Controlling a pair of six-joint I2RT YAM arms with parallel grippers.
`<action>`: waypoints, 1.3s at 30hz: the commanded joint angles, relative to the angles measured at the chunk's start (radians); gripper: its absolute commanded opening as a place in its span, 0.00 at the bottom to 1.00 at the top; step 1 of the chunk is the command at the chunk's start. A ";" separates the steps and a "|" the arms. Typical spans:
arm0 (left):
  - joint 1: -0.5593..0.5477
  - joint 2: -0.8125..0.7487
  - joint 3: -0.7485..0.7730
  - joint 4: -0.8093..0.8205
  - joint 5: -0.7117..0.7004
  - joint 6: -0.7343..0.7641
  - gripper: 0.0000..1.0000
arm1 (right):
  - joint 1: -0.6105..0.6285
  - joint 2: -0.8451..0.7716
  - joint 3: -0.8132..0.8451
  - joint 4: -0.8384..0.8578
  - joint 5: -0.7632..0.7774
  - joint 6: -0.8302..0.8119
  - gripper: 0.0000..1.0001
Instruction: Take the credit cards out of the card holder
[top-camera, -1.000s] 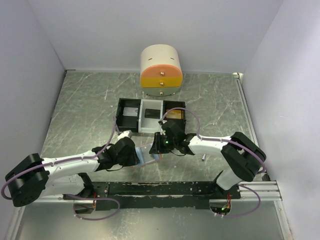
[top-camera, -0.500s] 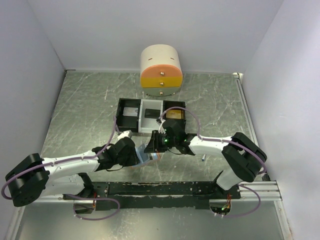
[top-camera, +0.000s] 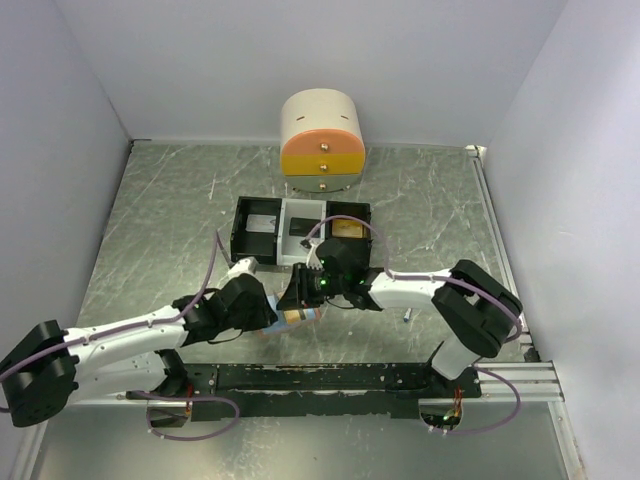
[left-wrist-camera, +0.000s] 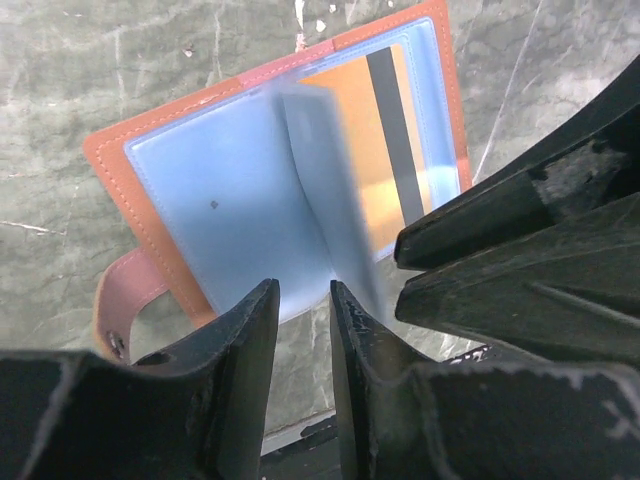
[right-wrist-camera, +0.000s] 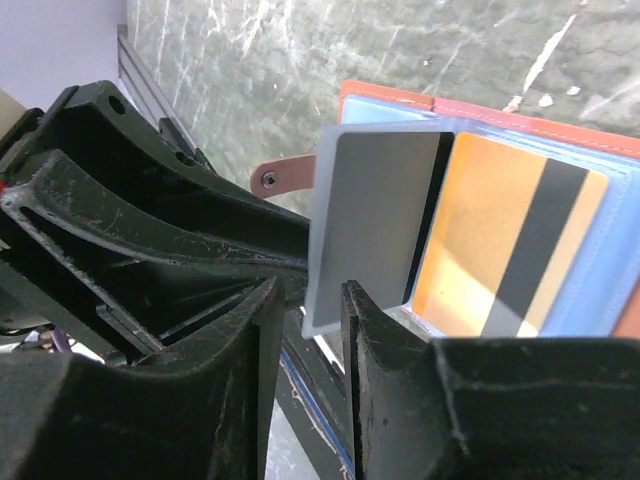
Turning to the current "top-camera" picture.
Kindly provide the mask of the orange leather card holder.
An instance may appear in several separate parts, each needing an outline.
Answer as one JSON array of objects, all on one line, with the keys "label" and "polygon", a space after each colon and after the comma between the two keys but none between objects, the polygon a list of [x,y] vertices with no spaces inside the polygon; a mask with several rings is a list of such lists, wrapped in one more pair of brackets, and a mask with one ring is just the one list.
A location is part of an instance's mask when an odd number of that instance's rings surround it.
[{"label": "orange leather card holder", "polygon": [[289,332],[301,326],[312,324],[322,316],[318,308],[278,310],[276,306],[279,299],[280,297],[277,294],[267,296],[268,303],[276,314],[276,321],[272,325],[259,331],[263,336],[273,336]]}]

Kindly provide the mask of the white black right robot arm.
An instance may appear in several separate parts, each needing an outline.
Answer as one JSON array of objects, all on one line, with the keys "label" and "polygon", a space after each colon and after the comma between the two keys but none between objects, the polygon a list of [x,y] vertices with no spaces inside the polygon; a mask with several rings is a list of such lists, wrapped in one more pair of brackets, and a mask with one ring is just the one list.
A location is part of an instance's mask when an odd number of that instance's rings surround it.
[{"label": "white black right robot arm", "polygon": [[370,266],[339,239],[316,244],[304,240],[302,245],[307,258],[293,265],[276,308],[317,308],[336,296],[359,310],[434,306],[451,330],[424,374],[425,388],[435,397],[448,396],[466,368],[496,357],[522,331],[521,301],[471,260],[436,272],[394,272]]}]

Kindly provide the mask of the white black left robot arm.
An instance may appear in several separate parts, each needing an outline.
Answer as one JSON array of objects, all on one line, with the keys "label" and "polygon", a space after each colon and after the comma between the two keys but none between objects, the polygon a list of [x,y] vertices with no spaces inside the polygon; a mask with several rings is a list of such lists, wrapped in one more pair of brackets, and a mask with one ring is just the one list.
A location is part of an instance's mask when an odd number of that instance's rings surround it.
[{"label": "white black left robot arm", "polygon": [[87,328],[34,326],[1,362],[2,412],[26,428],[80,400],[122,391],[181,395],[187,375],[178,349],[227,331],[259,331],[278,319],[274,299],[250,274],[138,317]]}]

